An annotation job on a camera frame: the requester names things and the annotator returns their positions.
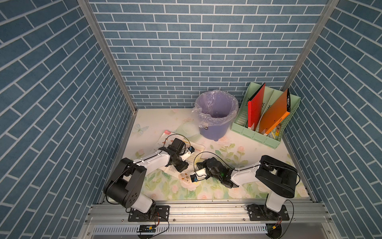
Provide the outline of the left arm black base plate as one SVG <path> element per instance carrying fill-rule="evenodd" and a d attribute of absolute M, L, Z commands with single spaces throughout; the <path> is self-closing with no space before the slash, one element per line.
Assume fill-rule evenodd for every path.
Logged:
<path fill-rule="evenodd" d="M 147 213 L 142 213 L 136 209 L 131 209 L 129 212 L 129 222 L 165 222 L 169 219 L 170 206 L 153 205 Z"/>

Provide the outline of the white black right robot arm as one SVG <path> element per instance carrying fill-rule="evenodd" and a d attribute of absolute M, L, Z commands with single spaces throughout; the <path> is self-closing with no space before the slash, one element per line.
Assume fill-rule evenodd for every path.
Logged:
<path fill-rule="evenodd" d="M 270 189 L 264 206 L 265 210 L 278 213 L 284 202 L 295 195 L 299 178 L 297 169 L 268 155 L 263 155 L 258 164 L 235 169 L 224 166 L 216 158 L 209 158 L 196 164 L 192 182 L 214 178 L 227 188 L 237 188 L 243 184 L 261 182 Z"/>

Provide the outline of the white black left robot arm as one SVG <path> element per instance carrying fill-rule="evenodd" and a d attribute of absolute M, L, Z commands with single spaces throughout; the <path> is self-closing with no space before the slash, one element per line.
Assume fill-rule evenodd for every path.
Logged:
<path fill-rule="evenodd" d="M 141 193 L 146 175 L 168 166 L 174 166 L 178 172 L 183 172 L 189 167 L 186 159 L 194 152 L 194 147 L 186 147 L 182 140 L 175 138 L 170 145 L 164 145 L 157 152 L 142 159 L 123 158 L 105 184 L 103 193 L 107 199 L 112 199 L 126 209 L 154 216 L 155 201 Z"/>

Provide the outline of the English textbook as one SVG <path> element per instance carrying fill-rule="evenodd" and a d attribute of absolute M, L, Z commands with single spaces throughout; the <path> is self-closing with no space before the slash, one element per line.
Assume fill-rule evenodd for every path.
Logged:
<path fill-rule="evenodd" d="M 183 172 L 178 172 L 174 166 L 168 166 L 168 167 L 163 166 L 163 167 L 160 167 L 159 169 L 170 176 L 176 177 L 186 182 L 190 182 L 191 181 L 190 175 L 193 174 L 194 172 L 193 170 L 194 160 L 201 158 L 201 156 L 200 155 L 197 156 L 197 154 L 204 151 L 205 147 L 203 145 L 190 142 L 186 137 L 180 134 L 165 131 L 163 135 L 160 137 L 154 149 L 156 149 L 160 153 L 165 153 L 165 151 L 161 151 L 159 148 L 162 146 L 164 147 L 169 146 L 175 138 L 182 140 L 186 144 L 186 146 L 182 149 L 182 153 L 185 153 L 186 149 L 190 146 L 193 146 L 195 148 L 195 152 L 186 160 L 186 162 L 189 164 L 188 168 L 184 170 Z"/>

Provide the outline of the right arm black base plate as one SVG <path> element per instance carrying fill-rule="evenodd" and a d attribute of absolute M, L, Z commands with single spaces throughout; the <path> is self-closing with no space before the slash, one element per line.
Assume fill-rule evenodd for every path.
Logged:
<path fill-rule="evenodd" d="M 250 204 L 247 206 L 250 221 L 289 221 L 290 217 L 285 205 L 279 212 L 274 212 L 266 205 Z"/>

